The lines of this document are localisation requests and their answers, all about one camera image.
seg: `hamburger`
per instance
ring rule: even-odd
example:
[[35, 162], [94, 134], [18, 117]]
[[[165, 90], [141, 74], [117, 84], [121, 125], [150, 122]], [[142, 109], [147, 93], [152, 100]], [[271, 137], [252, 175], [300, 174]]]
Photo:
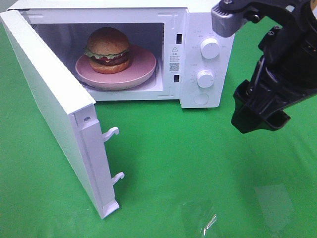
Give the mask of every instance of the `hamburger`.
[[130, 63], [129, 40], [121, 31], [103, 27], [94, 31], [87, 41], [85, 55], [92, 69], [98, 73], [118, 73]]

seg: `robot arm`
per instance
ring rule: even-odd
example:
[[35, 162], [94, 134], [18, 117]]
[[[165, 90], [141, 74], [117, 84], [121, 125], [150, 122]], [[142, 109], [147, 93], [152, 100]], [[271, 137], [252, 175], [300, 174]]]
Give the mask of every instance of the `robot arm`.
[[281, 25], [261, 40], [263, 56], [251, 81], [234, 93], [231, 123], [240, 132], [278, 130], [290, 120], [284, 108], [317, 94], [316, 5], [317, 0], [222, 0], [212, 9], [212, 27], [223, 37], [264, 16]]

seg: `lettuce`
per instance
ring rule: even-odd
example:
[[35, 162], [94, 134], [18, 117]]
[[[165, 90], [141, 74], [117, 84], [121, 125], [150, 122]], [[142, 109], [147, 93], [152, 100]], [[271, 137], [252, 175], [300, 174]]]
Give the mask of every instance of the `lettuce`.
[[106, 55], [106, 56], [104, 56], [104, 55], [95, 54], [94, 52], [91, 52], [91, 51], [86, 47], [84, 54], [87, 55], [87, 56], [89, 56], [89, 57], [94, 56], [96, 59], [100, 59], [100, 58], [102, 58], [102, 57], [107, 57], [108, 59], [113, 59], [113, 58], [116, 58], [116, 57], [118, 57], [118, 56], [123, 55], [124, 53], [126, 53], [126, 52], [128, 52], [128, 51], [129, 51], [129, 50], [127, 49], [127, 50], [125, 50], [125, 51], [123, 51], [123, 52], [121, 52], [121, 53], [115, 54], [115, 55]]

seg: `white knob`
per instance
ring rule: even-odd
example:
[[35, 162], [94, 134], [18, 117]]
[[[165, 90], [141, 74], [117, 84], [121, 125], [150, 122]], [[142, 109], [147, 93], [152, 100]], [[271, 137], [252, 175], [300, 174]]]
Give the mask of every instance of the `white knob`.
[[214, 83], [213, 74], [209, 70], [200, 71], [197, 74], [197, 83], [201, 88], [209, 88]]
[[200, 50], [203, 57], [206, 59], [213, 59], [219, 55], [220, 46], [216, 39], [208, 38], [201, 43]]

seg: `qr code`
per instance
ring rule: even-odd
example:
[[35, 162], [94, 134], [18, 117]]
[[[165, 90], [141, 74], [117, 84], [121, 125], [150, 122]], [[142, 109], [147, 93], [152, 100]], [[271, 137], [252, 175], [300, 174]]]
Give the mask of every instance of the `qr code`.
[[179, 63], [169, 63], [169, 71], [170, 72], [178, 72], [179, 71]]

